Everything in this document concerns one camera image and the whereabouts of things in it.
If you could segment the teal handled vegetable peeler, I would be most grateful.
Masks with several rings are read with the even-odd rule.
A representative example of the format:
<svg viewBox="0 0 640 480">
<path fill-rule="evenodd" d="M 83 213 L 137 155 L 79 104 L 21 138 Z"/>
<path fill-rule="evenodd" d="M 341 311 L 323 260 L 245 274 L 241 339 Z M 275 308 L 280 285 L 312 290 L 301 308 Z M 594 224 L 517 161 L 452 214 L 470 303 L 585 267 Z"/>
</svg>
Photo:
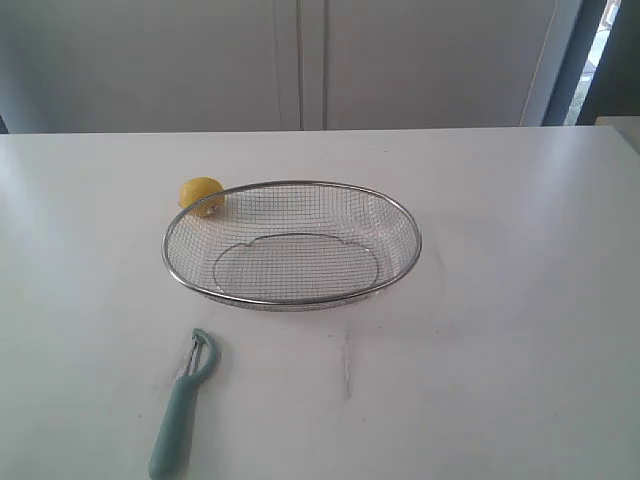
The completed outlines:
<svg viewBox="0 0 640 480">
<path fill-rule="evenodd" d="M 171 390 L 152 450 L 150 479 L 177 479 L 186 471 L 199 389 L 213 374 L 218 357 L 213 337 L 202 329 L 193 329 L 191 349 Z"/>
</svg>

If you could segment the yellow lemon with sticker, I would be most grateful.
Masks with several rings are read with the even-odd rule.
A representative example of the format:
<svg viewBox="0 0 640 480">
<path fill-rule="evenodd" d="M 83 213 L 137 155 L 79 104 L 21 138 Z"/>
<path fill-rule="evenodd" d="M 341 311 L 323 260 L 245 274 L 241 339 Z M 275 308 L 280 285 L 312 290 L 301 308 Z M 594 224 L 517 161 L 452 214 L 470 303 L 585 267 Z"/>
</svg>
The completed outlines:
<svg viewBox="0 0 640 480">
<path fill-rule="evenodd" d="M 180 189 L 179 205 L 182 209 L 187 209 L 196 204 L 191 213 L 200 218 L 207 217 L 225 203 L 225 196 L 217 196 L 206 201 L 204 201 L 204 198 L 218 194 L 223 190 L 223 186 L 213 178 L 192 178 L 185 182 Z"/>
</svg>

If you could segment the white cabinet doors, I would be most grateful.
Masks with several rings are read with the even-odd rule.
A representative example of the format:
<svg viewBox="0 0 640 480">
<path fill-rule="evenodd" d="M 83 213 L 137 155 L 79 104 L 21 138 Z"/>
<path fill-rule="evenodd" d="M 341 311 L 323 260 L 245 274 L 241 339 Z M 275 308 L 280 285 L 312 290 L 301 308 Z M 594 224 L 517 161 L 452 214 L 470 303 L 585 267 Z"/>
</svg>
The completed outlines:
<svg viewBox="0 0 640 480">
<path fill-rule="evenodd" d="M 576 1 L 5 1 L 12 133 L 542 123 Z"/>
</svg>

